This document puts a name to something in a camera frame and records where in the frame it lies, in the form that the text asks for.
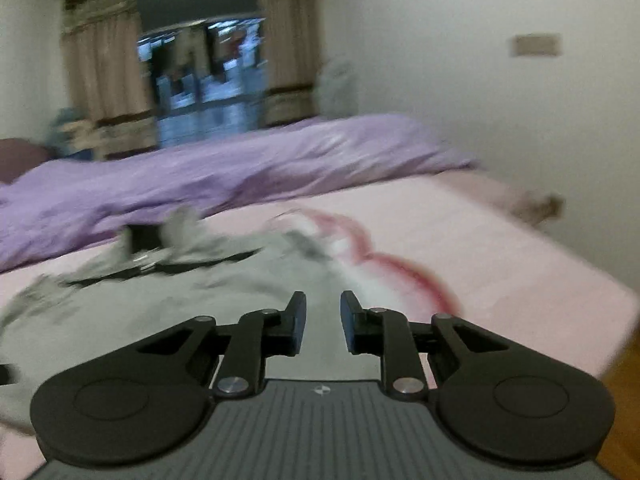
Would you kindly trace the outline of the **blue plush toy pile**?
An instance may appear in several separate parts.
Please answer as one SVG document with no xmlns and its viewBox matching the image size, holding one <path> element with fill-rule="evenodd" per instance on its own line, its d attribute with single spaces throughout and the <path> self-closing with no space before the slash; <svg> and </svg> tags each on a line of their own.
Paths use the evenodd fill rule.
<svg viewBox="0 0 640 480">
<path fill-rule="evenodd" d="M 73 107 L 60 108 L 52 120 L 46 147 L 54 158 L 96 160 L 96 125 Z"/>
</svg>

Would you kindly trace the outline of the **covered standing fan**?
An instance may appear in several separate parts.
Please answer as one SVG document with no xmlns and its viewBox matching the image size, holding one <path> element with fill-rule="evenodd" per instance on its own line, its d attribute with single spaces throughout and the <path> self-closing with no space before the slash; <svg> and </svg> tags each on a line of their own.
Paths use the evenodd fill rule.
<svg viewBox="0 0 640 480">
<path fill-rule="evenodd" d="M 321 67 L 314 85 L 314 104 L 326 119 L 357 114 L 356 74 L 349 60 L 332 58 Z"/>
</svg>

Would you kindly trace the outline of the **left beige curtain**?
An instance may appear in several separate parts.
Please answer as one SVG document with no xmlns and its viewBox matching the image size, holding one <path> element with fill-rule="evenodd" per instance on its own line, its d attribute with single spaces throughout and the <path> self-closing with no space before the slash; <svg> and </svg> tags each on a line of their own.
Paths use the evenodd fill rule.
<svg viewBox="0 0 640 480">
<path fill-rule="evenodd" d="M 137 0 L 64 0 L 61 46 L 70 102 L 96 125 L 96 159 L 157 147 Z"/>
</svg>

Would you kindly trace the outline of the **balcony window frame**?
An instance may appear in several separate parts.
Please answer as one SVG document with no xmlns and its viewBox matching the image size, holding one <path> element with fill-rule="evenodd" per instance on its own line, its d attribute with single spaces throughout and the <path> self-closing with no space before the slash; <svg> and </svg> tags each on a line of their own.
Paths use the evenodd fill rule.
<svg viewBox="0 0 640 480">
<path fill-rule="evenodd" d="M 262 125 L 263 21 L 255 15 L 201 20 L 140 37 L 161 148 L 228 138 Z"/>
</svg>

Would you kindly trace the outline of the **grey and black jacket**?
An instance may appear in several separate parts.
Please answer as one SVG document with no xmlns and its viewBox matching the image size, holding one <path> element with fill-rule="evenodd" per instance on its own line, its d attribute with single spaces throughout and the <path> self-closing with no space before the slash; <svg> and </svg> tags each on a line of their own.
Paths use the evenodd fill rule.
<svg viewBox="0 0 640 480">
<path fill-rule="evenodd" d="M 352 356 L 340 321 L 340 296 L 352 274 L 337 259 L 329 230 L 299 210 L 263 228 L 218 234 L 187 210 L 160 227 L 160 247 L 141 254 L 130 235 L 75 271 L 44 274 L 1 312 L 1 356 L 16 381 L 1 390 L 2 422 L 29 430 L 29 403 L 62 370 L 199 315 L 233 324 L 248 312 L 280 309 L 293 292 L 307 299 L 302 350 L 275 358 L 272 377 L 368 379 L 370 356 Z"/>
</svg>

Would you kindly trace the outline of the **right beige curtain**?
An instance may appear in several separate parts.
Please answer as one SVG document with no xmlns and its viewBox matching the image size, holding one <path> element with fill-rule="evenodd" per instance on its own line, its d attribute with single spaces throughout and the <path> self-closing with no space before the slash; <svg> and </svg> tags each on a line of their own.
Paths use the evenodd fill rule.
<svg viewBox="0 0 640 480">
<path fill-rule="evenodd" d="M 320 70 L 318 0 L 259 0 L 264 17 L 264 125 L 277 127 L 317 115 Z"/>
</svg>

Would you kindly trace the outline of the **pink bed sheet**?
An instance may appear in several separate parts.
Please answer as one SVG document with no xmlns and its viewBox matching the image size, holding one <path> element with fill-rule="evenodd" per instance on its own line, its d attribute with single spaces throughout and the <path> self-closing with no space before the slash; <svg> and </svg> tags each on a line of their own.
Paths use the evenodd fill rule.
<svg viewBox="0 0 640 480">
<path fill-rule="evenodd" d="M 179 210 L 218 234 L 248 234 L 294 210 L 329 230 L 363 309 L 427 325 L 427 398 L 389 398 L 380 359 L 360 354 L 378 363 L 373 377 L 272 377 L 268 363 L 286 358 L 273 356 L 257 396 L 215 399 L 216 327 L 236 322 L 199 315 L 45 380 L 29 403 L 29 430 L 1 419 L 3 478 L 596 475 L 591 459 L 613 416 L 599 376 L 634 328 L 636 296 L 436 178 L 208 218 L 179 206 L 160 222 L 122 226 L 110 244 L 1 270 L 1 312 L 36 278 L 75 271 L 122 235 L 135 254 L 159 248 L 160 227 Z"/>
</svg>

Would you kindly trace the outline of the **beige curtain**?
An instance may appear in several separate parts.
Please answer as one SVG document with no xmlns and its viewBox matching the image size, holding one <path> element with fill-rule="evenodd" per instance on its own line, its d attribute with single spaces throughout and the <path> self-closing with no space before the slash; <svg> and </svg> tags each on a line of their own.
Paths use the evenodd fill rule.
<svg viewBox="0 0 640 480">
<path fill-rule="evenodd" d="M 317 115 L 320 70 L 318 0 L 259 0 L 264 17 L 264 125 L 277 127 Z"/>
<path fill-rule="evenodd" d="M 157 147 L 137 0 L 64 0 L 61 46 L 70 102 L 96 125 L 96 159 Z"/>
</svg>

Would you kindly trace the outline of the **purple duvet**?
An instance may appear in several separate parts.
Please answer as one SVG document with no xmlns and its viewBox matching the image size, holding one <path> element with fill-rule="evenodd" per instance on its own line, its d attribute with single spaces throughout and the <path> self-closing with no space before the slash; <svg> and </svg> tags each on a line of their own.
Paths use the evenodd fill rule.
<svg viewBox="0 0 640 480">
<path fill-rule="evenodd" d="M 208 217 L 477 166 L 475 157 L 401 114 L 308 119 L 112 162 L 52 160 L 2 185 L 1 267 L 68 254 L 126 224 L 160 222 L 181 205 Z"/>
</svg>

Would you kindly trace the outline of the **hanging laundry outside window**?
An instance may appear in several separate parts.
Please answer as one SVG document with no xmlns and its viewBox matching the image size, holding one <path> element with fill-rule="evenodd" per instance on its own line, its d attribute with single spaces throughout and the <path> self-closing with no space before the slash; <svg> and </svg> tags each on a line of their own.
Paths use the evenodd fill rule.
<svg viewBox="0 0 640 480">
<path fill-rule="evenodd" d="M 159 99 L 210 102 L 266 90 L 261 18 L 159 29 L 138 40 L 138 53 Z"/>
</svg>

